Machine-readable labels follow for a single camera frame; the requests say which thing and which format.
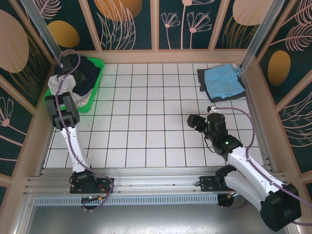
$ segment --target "folded cloth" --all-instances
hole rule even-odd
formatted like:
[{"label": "folded cloth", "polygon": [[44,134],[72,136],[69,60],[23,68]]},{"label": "folded cloth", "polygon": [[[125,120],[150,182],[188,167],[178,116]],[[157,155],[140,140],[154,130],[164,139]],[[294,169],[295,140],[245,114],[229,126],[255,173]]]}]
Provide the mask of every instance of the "folded cloth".
[{"label": "folded cloth", "polygon": [[[203,92],[205,91],[209,100],[211,102],[219,102],[219,101],[228,101],[228,100],[235,100],[235,99],[239,99],[239,98],[243,98],[246,96],[246,91],[240,93],[240,94],[237,94],[237,95],[234,95],[234,96],[231,96],[231,97],[225,97],[225,98],[221,98],[221,97],[215,97],[214,99],[212,99],[207,91],[207,87],[206,87],[206,84],[205,84],[205,71],[207,69],[198,69],[197,70],[197,73],[198,73],[198,81],[200,83],[200,88],[199,88],[199,91]],[[242,79],[237,76],[238,78],[238,82],[241,84],[241,86],[243,86],[243,88],[245,89],[245,85],[242,81]]]},{"label": "folded cloth", "polygon": [[205,84],[210,97],[231,97],[240,94],[245,89],[238,82],[240,68],[232,68],[231,64],[205,71]]}]

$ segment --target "green plastic tub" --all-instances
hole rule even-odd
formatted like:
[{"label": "green plastic tub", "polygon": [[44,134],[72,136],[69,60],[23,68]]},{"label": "green plastic tub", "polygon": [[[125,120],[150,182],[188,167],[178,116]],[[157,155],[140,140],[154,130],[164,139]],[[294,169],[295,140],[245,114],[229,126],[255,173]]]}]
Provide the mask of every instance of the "green plastic tub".
[{"label": "green plastic tub", "polygon": [[[92,93],[90,95],[88,103],[85,106],[83,106],[83,107],[77,108],[78,112],[80,112],[80,113],[87,113],[88,111],[90,111],[90,109],[92,107],[93,100],[94,100],[94,96],[96,95],[96,92],[98,90],[99,84],[101,83],[102,73],[103,73],[103,70],[104,70],[104,62],[102,60],[100,60],[98,58],[88,58],[88,60],[92,61],[94,63],[94,65],[96,67],[100,68],[101,70],[99,72],[96,84],[95,84],[95,86],[93,88],[93,91],[92,91]],[[50,91],[50,89],[48,89],[47,92],[44,95],[44,99],[43,99],[44,104],[45,104],[45,97],[46,96],[50,96],[50,95],[51,95],[51,91]]]}]

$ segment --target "cable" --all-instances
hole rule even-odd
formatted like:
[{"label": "cable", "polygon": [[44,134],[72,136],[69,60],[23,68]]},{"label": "cable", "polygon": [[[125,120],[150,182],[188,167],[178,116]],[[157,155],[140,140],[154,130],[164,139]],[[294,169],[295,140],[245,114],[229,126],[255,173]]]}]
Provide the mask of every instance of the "cable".
[{"label": "cable", "polygon": [[209,148],[208,143],[207,143],[207,139],[206,139],[205,136],[204,136],[204,140],[205,140],[205,143],[206,143],[206,145],[207,145],[208,150],[209,150],[210,152],[212,152],[212,153],[215,153],[215,151],[212,151],[212,150]]},{"label": "cable", "polygon": [[[253,136],[252,136],[252,141],[251,143],[247,146],[246,148],[246,158],[247,160],[249,161],[249,163],[251,164],[251,166],[260,174],[262,175],[267,181],[269,181],[272,185],[274,185],[275,187],[277,187],[278,189],[282,190],[283,192],[287,193],[288,195],[292,196],[293,198],[296,198],[297,200],[303,202],[304,204],[306,204],[307,206],[309,206],[311,209],[312,209],[312,204],[309,203],[308,201],[298,197],[297,195],[287,191],[286,189],[284,189],[283,187],[279,186],[278,184],[274,183],[269,177],[267,177],[264,173],[262,173],[262,171],[260,171],[256,165],[254,165],[254,163],[251,161],[251,158],[249,157],[249,149],[251,148],[251,146],[253,145],[254,143],[254,136],[255,136],[255,127],[254,127],[254,121],[252,120],[252,118],[250,117],[249,114],[247,114],[245,111],[241,110],[241,109],[238,109],[238,108],[235,108],[235,107],[216,107],[217,110],[236,110],[236,111],[240,111],[242,112],[243,114],[245,114],[250,123],[252,124],[252,128],[253,128]],[[302,226],[310,226],[312,227],[312,223],[298,223],[296,222],[297,225],[302,225]]]},{"label": "cable", "polygon": [[112,193],[112,191],[113,191],[114,182],[113,182],[113,180],[110,179],[108,176],[106,176],[106,175],[104,175],[104,174],[102,174],[102,173],[96,172],[96,171],[94,171],[92,168],[89,168],[89,167],[85,166],[85,165],[79,160],[78,156],[76,155],[76,153],[75,153],[75,151],[74,151],[74,149],[73,149],[73,145],[72,145],[72,142],[71,142],[71,139],[70,139],[70,132],[69,132],[68,128],[66,127],[64,118],[63,118],[63,116],[62,116],[62,113],[61,113],[61,110],[60,110],[60,105],[59,105],[59,98],[58,98],[58,95],[59,95],[59,93],[61,92],[61,87],[62,87],[62,84],[63,84],[64,80],[65,80],[70,74],[72,74],[72,73],[79,67],[79,65],[80,65],[80,54],[79,54],[76,50],[73,50],[73,49],[68,49],[68,50],[62,51],[61,54],[59,55],[59,61],[60,61],[61,57],[63,56],[63,54],[66,53],[66,52],[69,52],[69,51],[75,52],[75,53],[78,55],[78,63],[77,63],[77,65],[73,68],[73,70],[71,70],[70,72],[68,72],[68,73],[62,78],[62,80],[61,80],[60,83],[59,83],[58,91],[57,91],[56,94],[55,94],[55,96],[56,96],[55,101],[56,101],[56,106],[57,106],[58,115],[59,115],[60,121],[61,121],[61,123],[62,123],[62,125],[63,125],[63,128],[64,128],[65,131],[66,131],[66,134],[67,134],[67,137],[68,137],[69,148],[70,148],[71,152],[73,153],[75,160],[76,160],[83,168],[87,169],[88,171],[90,171],[90,172],[92,172],[92,173],[94,173],[94,174],[100,175],[100,176],[102,176],[102,177],[108,179],[108,180],[111,182],[111,188],[110,188],[109,192],[107,193],[107,195],[105,196],[105,198],[103,199],[103,201],[102,201],[101,204],[99,204],[99,205],[98,205],[97,207],[95,207],[94,209],[89,210],[89,212],[92,212],[92,211],[95,211],[95,210],[99,209],[100,207],[102,207],[102,206],[104,205],[104,203],[107,201],[109,195],[110,195],[110,194]]}]

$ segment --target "floral illustration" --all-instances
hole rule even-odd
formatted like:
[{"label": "floral illustration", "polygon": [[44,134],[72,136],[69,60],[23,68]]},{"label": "floral illustration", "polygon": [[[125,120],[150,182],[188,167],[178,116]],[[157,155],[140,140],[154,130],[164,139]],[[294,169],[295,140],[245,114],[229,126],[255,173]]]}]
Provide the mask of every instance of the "floral illustration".
[{"label": "floral illustration", "polygon": [[162,13],[161,19],[166,27],[168,46],[169,46],[169,49],[171,49],[170,42],[169,42],[168,28],[179,26],[181,22],[178,20],[178,16],[176,15],[176,12],[169,13],[168,15],[166,13]]},{"label": "floral illustration", "polygon": [[[14,102],[8,98],[7,102],[5,102],[4,98],[3,97],[0,97],[0,126],[1,127],[9,127],[15,131],[17,131],[18,133],[21,133],[23,135],[26,135],[26,133],[12,127],[10,125],[10,118],[12,116],[12,112],[13,112],[13,107],[14,107]],[[18,146],[23,146],[23,144],[21,143],[18,143],[12,139],[9,139],[5,136],[2,136],[0,135],[0,138],[8,141],[8,142],[11,142],[15,145],[18,145]],[[5,161],[17,161],[17,159],[6,159],[6,158],[0,158],[0,160],[5,160]]]},{"label": "floral illustration", "polygon": [[214,1],[215,0],[182,0],[184,7],[183,7],[182,27],[181,27],[181,50],[183,50],[183,26],[184,26],[184,16],[185,16],[186,7],[191,6],[191,5],[209,4],[209,3],[212,3]]},{"label": "floral illustration", "polygon": [[302,101],[286,106],[280,117],[291,146],[312,145],[312,93]]},{"label": "floral illustration", "polygon": [[209,24],[209,21],[210,21],[209,13],[210,12],[206,14],[198,13],[195,18],[194,18],[194,12],[187,14],[187,23],[189,25],[190,32],[191,32],[190,49],[192,48],[193,33],[211,30],[212,25]]},{"label": "floral illustration", "polygon": [[286,38],[275,41],[270,44],[274,45],[282,41],[285,42],[286,48],[292,51],[304,51],[306,47],[312,42],[312,1],[301,0],[296,14],[286,20],[282,26],[284,26],[291,19],[295,18],[298,25],[294,26]]}]

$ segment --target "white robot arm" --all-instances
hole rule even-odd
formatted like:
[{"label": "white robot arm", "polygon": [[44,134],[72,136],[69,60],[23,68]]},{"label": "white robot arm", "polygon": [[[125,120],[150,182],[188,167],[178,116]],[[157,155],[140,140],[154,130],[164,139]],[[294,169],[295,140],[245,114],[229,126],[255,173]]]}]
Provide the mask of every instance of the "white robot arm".
[{"label": "white robot arm", "polygon": [[274,184],[295,195],[298,195],[298,190],[292,184],[285,185],[276,179],[250,155],[246,156],[242,143],[228,134],[224,115],[215,108],[209,108],[207,119],[190,115],[187,122],[203,133],[212,142],[215,152],[228,161],[227,166],[216,171],[215,180],[220,189],[228,191],[230,188],[246,198],[273,231],[277,232],[301,217],[299,201]]}]

